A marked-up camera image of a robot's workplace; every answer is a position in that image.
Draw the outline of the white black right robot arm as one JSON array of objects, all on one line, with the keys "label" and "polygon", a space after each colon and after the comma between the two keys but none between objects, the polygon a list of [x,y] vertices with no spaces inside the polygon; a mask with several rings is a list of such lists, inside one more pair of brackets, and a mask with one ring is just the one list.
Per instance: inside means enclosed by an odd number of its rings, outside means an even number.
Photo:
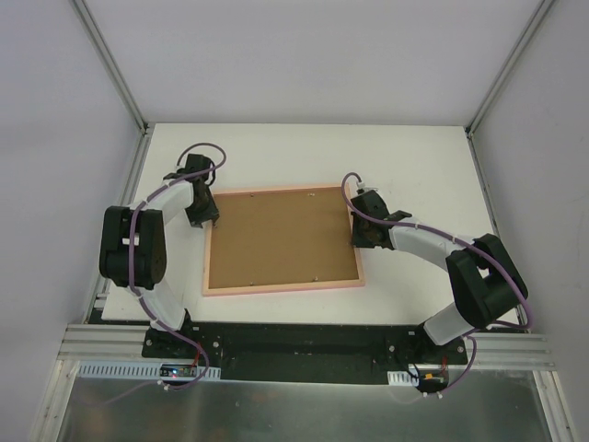
[{"label": "white black right robot arm", "polygon": [[525,283],[498,237],[460,238],[408,212],[389,213],[374,190],[360,190],[344,202],[351,209],[355,248],[406,252],[447,272],[453,301],[396,345],[400,363],[435,364],[447,345],[494,323],[503,325],[505,313],[526,304]]}]

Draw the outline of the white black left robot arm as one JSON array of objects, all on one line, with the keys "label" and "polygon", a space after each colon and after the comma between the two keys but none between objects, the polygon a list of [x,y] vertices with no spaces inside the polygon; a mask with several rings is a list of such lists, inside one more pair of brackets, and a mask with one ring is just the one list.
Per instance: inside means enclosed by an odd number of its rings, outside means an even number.
[{"label": "white black left robot arm", "polygon": [[194,336],[182,328],[189,314],[166,280],[166,226],[184,217],[201,228],[219,218],[211,192],[218,166],[189,154],[185,164],[167,174],[162,185],[134,205],[106,209],[100,242],[100,274],[126,289],[147,315],[152,329],[166,332],[162,345],[173,357],[188,356]]}]

